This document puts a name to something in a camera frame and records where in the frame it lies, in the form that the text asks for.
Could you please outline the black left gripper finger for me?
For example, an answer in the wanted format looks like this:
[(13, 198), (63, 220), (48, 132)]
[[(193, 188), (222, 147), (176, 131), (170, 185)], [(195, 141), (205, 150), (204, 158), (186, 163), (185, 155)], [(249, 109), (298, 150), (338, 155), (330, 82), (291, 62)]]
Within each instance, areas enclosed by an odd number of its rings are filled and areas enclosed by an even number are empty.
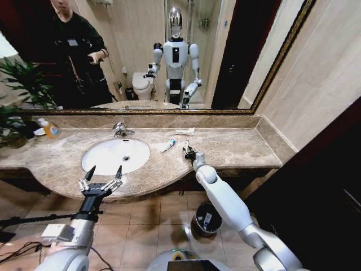
[(116, 191), (122, 185), (121, 179), (122, 179), (122, 165), (119, 166), (114, 179), (104, 185), (104, 191), (108, 191), (108, 190), (110, 190), (111, 192)]
[(86, 172), (83, 179), (78, 180), (78, 184), (79, 184), (81, 192), (90, 190), (87, 182), (90, 181), (91, 178), (93, 177), (95, 169), (96, 169), (96, 166), (94, 165), (89, 171)]

